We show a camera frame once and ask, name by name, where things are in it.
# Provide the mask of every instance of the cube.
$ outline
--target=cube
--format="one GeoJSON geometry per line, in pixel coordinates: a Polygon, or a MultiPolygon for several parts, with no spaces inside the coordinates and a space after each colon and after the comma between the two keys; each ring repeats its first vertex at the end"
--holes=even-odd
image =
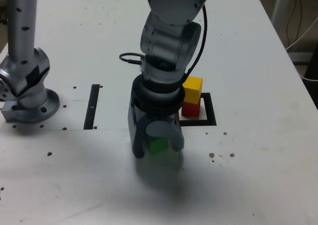
{"type": "Polygon", "coordinates": [[[201,97],[203,79],[200,77],[189,76],[183,83],[185,90],[184,102],[198,104],[201,97]]]}
{"type": "Polygon", "coordinates": [[[162,152],[169,147],[169,139],[161,137],[150,137],[148,136],[146,146],[149,154],[157,154],[162,152]]]}
{"type": "Polygon", "coordinates": [[[183,117],[199,117],[201,108],[201,99],[197,104],[183,102],[181,108],[181,115],[183,117]]]}

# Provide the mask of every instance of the black slot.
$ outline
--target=black slot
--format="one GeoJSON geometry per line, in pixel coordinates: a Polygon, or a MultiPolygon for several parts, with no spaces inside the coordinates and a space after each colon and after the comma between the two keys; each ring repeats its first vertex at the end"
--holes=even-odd
{"type": "Polygon", "coordinates": [[[99,84],[93,84],[91,86],[89,101],[86,111],[86,117],[84,122],[84,130],[92,130],[94,126],[95,112],[97,107],[99,84]]]}
{"type": "Polygon", "coordinates": [[[206,120],[180,120],[180,126],[194,127],[194,126],[216,126],[217,125],[210,93],[202,92],[201,98],[203,98],[204,100],[207,119],[206,120]]]}

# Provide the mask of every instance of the table surface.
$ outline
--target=table surface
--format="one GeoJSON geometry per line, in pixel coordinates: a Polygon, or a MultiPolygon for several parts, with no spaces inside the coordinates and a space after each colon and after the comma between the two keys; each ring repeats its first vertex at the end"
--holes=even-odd
{"type": "Polygon", "coordinates": [[[0,117],[0,224],[318,224],[310,96],[259,0],[206,7],[193,75],[204,79],[218,125],[183,128],[181,153],[136,160],[127,111],[140,69],[118,55],[140,52],[147,0],[38,0],[36,46],[49,56],[45,86],[61,107],[15,129],[0,117]],[[103,85],[98,129],[84,131],[92,84],[103,85]]]}

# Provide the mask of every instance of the gray robotic arm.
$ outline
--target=gray robotic arm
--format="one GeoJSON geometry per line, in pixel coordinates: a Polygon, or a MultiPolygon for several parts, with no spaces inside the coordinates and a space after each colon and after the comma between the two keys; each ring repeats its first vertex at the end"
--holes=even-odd
{"type": "Polygon", "coordinates": [[[201,33],[201,26],[192,20],[201,8],[205,11],[205,1],[148,0],[151,12],[140,43],[146,55],[141,62],[142,74],[133,82],[128,113],[133,153],[137,158],[144,156],[144,142],[148,136],[169,139],[175,151],[184,147],[177,114],[184,99],[182,84],[204,47],[206,14],[199,56],[185,74],[201,33]]]}
{"type": "Polygon", "coordinates": [[[36,123],[59,108],[58,95],[44,87],[50,62],[34,47],[37,0],[8,0],[8,55],[0,64],[2,114],[7,122],[36,123]]]}

